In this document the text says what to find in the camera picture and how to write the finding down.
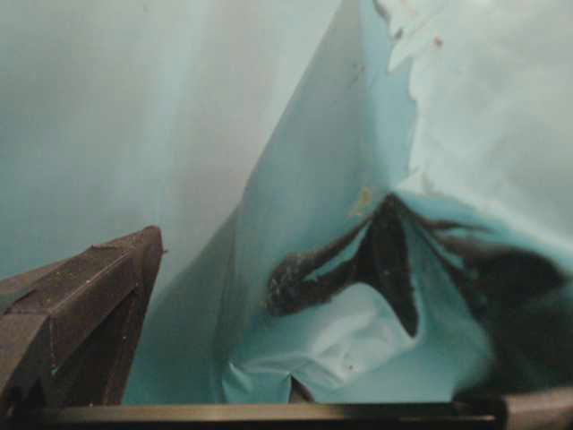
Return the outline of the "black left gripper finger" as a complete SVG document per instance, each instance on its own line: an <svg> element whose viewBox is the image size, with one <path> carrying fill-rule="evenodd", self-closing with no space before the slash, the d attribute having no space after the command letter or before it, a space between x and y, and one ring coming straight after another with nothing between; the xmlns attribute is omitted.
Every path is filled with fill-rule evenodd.
<svg viewBox="0 0 573 430"><path fill-rule="evenodd" d="M156 226L1 282L1 405L117 405L164 254Z"/></svg>

